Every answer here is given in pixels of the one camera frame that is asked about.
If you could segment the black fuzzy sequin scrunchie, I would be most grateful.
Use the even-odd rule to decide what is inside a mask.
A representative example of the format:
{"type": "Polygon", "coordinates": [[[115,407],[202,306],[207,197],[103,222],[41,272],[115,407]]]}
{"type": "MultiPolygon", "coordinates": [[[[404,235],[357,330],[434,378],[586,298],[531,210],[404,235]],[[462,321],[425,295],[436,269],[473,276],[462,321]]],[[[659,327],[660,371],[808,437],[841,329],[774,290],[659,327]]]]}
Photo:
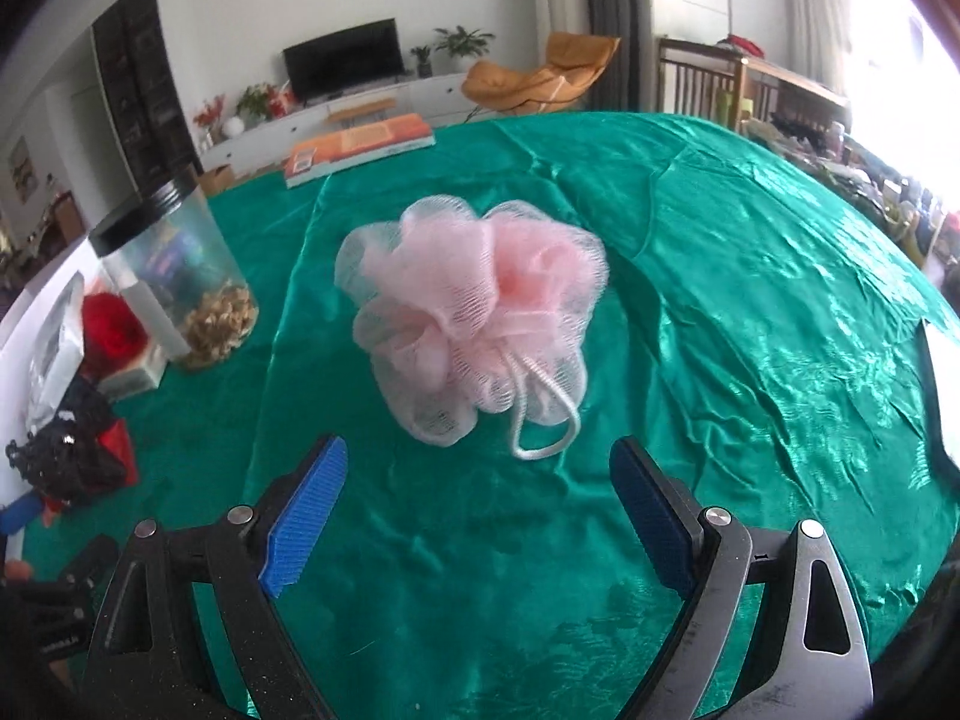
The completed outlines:
{"type": "Polygon", "coordinates": [[[10,440],[5,454],[11,468],[47,499],[86,505],[127,481],[122,460],[101,442],[103,434],[119,426],[109,401],[78,376],[52,419],[23,444],[10,440]]]}

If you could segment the red yarn ball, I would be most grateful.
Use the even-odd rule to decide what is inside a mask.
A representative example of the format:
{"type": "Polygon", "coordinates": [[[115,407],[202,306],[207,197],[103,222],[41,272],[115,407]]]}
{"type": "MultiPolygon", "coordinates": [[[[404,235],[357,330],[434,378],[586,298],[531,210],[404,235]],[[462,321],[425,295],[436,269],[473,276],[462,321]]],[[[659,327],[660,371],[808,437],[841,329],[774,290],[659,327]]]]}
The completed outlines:
{"type": "Polygon", "coordinates": [[[88,294],[83,299],[82,324],[85,369],[96,380],[122,371],[149,343],[139,319],[117,294],[88,294]]]}

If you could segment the pink mesh bath loofah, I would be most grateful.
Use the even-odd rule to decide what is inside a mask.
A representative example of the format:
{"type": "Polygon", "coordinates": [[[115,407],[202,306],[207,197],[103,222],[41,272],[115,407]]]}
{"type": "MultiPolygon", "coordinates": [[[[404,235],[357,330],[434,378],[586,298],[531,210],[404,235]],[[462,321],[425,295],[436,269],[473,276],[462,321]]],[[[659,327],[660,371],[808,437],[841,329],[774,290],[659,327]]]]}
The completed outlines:
{"type": "Polygon", "coordinates": [[[353,229],[334,280],[387,408],[416,440],[451,447],[482,415],[508,417],[521,461],[578,438],[583,344],[608,280],[592,232],[521,200],[478,215],[433,195],[353,229]]]}

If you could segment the green satin tablecloth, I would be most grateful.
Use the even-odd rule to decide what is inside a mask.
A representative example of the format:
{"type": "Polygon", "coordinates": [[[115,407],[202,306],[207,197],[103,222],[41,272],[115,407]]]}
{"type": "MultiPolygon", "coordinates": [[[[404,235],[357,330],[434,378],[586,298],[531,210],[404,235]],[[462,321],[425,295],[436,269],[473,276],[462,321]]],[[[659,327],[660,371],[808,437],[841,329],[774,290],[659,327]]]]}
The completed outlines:
{"type": "Polygon", "coordinates": [[[340,717],[612,717],[679,609],[610,484],[623,436],[747,525],[820,520],[872,653],[955,538],[918,330],[955,333],[957,314],[844,200],[722,128],[613,112],[473,122],[425,151],[300,188],[270,174],[210,206],[259,301],[252,337],[122,401],[139,483],[32,525],[26,557],[52,575],[144,518],[212,522],[342,436],[342,497],[278,602],[340,717]],[[478,211],[523,200],[604,244],[583,430],[561,457],[516,460],[505,416],[438,449],[387,410],[334,260],[348,232],[428,195],[478,211]]]}

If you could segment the clear jar black lid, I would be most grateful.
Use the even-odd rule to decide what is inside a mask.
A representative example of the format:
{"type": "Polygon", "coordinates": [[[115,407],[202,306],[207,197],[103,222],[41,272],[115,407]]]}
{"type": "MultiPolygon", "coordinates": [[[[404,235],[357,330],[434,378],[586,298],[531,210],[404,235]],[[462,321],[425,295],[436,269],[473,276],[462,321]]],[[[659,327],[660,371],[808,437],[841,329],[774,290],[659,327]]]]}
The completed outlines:
{"type": "Polygon", "coordinates": [[[215,366],[256,327],[259,305],[190,167],[125,200],[88,241],[112,286],[174,364],[215,366]]]}

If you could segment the orange book on table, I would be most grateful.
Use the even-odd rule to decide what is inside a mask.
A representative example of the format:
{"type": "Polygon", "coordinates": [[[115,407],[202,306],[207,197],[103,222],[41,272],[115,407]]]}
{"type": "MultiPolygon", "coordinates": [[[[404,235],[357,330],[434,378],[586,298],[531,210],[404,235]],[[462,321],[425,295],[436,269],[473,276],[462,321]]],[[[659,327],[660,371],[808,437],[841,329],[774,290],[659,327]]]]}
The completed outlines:
{"type": "Polygon", "coordinates": [[[285,184],[288,188],[299,187],[352,167],[430,148],[435,143],[433,127],[418,114],[345,128],[295,146],[286,160],[285,184]]]}

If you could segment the black flat television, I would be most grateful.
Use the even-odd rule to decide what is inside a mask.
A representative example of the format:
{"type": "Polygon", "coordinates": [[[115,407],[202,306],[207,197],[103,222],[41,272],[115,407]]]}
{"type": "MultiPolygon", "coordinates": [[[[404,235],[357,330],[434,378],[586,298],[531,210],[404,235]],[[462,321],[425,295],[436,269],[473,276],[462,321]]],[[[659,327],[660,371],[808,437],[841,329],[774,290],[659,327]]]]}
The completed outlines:
{"type": "Polygon", "coordinates": [[[288,82],[300,103],[404,75],[394,18],[314,37],[283,51],[288,82]]]}

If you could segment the black display cabinet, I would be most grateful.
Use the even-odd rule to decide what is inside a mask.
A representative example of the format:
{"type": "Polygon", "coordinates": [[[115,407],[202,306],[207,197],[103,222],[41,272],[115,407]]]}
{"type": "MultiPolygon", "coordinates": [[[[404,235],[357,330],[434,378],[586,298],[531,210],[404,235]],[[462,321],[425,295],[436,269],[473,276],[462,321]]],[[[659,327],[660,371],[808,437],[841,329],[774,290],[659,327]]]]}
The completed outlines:
{"type": "Polygon", "coordinates": [[[194,137],[167,57],[158,0],[116,0],[91,28],[110,123],[142,195],[189,167],[199,169],[194,137]]]}

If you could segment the white tv cabinet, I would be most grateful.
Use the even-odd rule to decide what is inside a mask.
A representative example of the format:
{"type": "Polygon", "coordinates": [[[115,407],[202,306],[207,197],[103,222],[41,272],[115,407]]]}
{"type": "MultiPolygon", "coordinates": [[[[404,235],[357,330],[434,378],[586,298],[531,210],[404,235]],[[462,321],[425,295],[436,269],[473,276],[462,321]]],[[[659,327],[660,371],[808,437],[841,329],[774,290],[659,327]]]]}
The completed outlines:
{"type": "Polygon", "coordinates": [[[432,127],[462,124],[473,110],[460,89],[465,79],[464,73],[413,78],[303,107],[212,146],[200,164],[205,171],[229,166],[244,176],[285,163],[301,142],[396,115],[418,114],[432,127]]]}

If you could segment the orange lounge chair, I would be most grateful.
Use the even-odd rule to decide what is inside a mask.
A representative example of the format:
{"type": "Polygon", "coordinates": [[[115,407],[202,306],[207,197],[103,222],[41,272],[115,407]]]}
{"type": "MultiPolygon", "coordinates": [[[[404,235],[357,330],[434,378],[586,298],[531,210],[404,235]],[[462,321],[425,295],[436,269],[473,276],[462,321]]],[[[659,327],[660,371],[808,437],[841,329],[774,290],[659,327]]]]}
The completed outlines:
{"type": "Polygon", "coordinates": [[[620,37],[555,31],[548,36],[544,65],[519,71],[480,60],[467,71],[460,91],[475,107],[494,114],[565,110],[604,75],[621,42],[620,37]]]}

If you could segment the green potted plant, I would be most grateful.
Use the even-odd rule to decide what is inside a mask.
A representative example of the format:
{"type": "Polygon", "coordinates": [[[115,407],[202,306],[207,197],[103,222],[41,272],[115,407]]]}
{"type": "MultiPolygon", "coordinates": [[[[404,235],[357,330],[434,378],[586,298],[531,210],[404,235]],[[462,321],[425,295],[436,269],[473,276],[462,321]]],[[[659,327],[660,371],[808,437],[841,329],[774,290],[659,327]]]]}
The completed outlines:
{"type": "Polygon", "coordinates": [[[496,39],[493,32],[466,29],[462,25],[455,28],[436,28],[434,36],[436,50],[446,54],[451,67],[459,73],[466,73],[475,62],[487,57],[491,44],[496,39]]]}

